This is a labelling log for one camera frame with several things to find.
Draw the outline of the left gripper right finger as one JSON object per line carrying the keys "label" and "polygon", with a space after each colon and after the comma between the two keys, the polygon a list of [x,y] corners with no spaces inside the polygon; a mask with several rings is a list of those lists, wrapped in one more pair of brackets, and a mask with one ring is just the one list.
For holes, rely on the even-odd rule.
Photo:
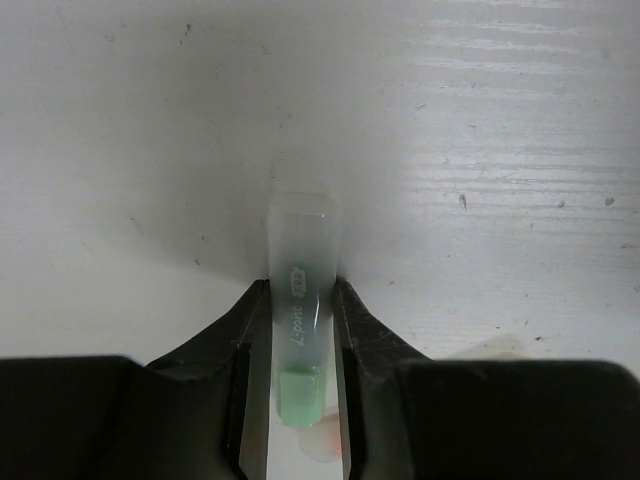
{"label": "left gripper right finger", "polygon": [[347,479],[635,479],[639,382],[595,360],[433,360],[338,280]]}

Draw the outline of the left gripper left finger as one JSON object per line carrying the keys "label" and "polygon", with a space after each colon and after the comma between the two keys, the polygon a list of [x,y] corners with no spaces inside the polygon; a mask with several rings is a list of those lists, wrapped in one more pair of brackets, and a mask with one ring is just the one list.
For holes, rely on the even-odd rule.
{"label": "left gripper left finger", "polygon": [[147,365],[124,356],[1,363],[5,479],[262,479],[269,284]]}

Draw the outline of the green highlighter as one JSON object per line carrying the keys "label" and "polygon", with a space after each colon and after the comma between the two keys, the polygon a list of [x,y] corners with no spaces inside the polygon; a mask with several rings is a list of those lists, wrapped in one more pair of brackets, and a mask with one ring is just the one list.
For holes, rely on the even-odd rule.
{"label": "green highlighter", "polygon": [[306,429],[325,411],[338,209],[319,194],[278,192],[267,217],[273,388],[282,423]]}

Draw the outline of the orange yellow highlighter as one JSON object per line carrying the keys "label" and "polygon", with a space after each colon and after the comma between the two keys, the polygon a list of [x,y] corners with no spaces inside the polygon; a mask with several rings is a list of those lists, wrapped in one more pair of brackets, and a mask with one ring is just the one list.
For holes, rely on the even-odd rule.
{"label": "orange yellow highlighter", "polygon": [[317,424],[298,431],[301,451],[318,463],[331,463],[342,458],[339,412],[330,410]]}

